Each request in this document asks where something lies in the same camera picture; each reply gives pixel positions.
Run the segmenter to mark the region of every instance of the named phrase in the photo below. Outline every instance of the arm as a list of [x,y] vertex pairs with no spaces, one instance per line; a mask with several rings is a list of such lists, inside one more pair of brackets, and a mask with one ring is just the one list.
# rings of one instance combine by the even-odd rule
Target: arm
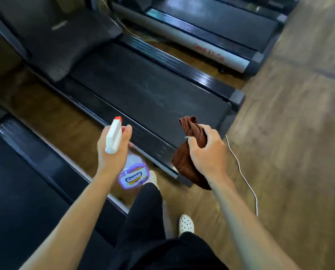
[[244,268],[299,269],[237,194],[233,182],[226,175],[228,150],[218,132],[206,125],[202,127],[207,135],[207,145],[201,149],[196,139],[190,137],[191,159],[206,177],[220,204]]
[[20,269],[77,269],[107,194],[126,163],[131,126],[123,127],[115,154],[105,152],[108,130],[104,128],[98,141],[99,167],[92,183]]

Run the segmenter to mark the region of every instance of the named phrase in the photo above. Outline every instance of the power cord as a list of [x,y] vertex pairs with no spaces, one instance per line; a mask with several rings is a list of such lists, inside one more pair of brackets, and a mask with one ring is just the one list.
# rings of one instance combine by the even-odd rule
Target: power cord
[[[118,20],[118,22],[120,23],[120,25],[123,26],[124,29],[126,29],[133,37],[140,39],[139,36],[135,35],[133,32],[131,32],[121,21],[120,19],[116,16],[116,14],[109,8],[109,6],[107,5],[107,3],[104,0],[101,0],[104,5],[108,8],[108,10],[110,10],[110,12],[115,16],[116,20]],[[110,17],[111,21],[113,21],[118,27],[120,27],[111,17]]]
[[256,194],[255,194],[254,190],[251,188],[251,186],[249,185],[249,183],[247,182],[245,176],[242,174],[239,160],[237,159],[237,157],[236,157],[236,155],[234,154],[233,150],[230,148],[230,143],[229,143],[228,137],[227,137],[226,135],[225,135],[225,138],[226,138],[226,141],[227,141],[227,143],[228,143],[228,147],[229,147],[230,152],[233,154],[233,156],[235,157],[235,159],[236,159],[236,161],[237,161],[237,165],[239,166],[239,172],[240,172],[242,178],[244,178],[244,181],[245,181],[246,185],[249,187],[249,189],[251,190],[251,192],[253,193],[253,195],[254,195],[254,197],[255,197],[255,211],[256,211],[256,216],[259,216],[259,213],[258,213],[258,210],[257,210],[257,197],[256,197]]

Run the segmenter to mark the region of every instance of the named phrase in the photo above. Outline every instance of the wooden floor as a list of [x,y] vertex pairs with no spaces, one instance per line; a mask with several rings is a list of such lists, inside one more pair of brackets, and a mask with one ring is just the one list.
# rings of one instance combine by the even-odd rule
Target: wooden floor
[[[246,84],[219,75],[180,47],[154,45],[242,89],[246,101],[228,138],[258,196],[261,222],[302,269],[335,269],[335,0],[302,0],[273,54]],[[5,60],[1,76],[18,58],[1,40],[0,55]],[[0,78],[0,102],[93,176],[102,130],[97,122],[25,74],[23,67]],[[180,214],[189,214],[196,234],[231,269],[239,269],[212,193],[179,185],[148,164],[158,174],[174,224]],[[232,156],[229,175],[253,209],[254,198]],[[118,185],[112,190],[127,205],[137,192]]]

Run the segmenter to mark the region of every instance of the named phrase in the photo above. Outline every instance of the red nozzle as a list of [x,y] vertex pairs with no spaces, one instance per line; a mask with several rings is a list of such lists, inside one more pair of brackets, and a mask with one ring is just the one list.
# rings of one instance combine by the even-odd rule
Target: red nozzle
[[121,117],[115,117],[114,120],[115,120],[115,119],[120,120],[120,122],[121,122],[121,124],[122,124],[122,118],[121,118]]

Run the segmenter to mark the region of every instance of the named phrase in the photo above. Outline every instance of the shoe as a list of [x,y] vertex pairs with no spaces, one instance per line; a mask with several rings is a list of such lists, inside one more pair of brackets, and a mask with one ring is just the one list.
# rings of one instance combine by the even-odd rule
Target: shoe
[[179,237],[184,232],[194,233],[194,231],[194,222],[192,222],[192,219],[186,214],[181,215],[179,220]]
[[147,183],[153,183],[158,190],[160,190],[158,184],[157,184],[157,177],[156,177],[156,174],[154,171],[150,171],[150,176],[149,176],[149,179],[147,179],[145,182],[144,182],[144,185],[147,184]]

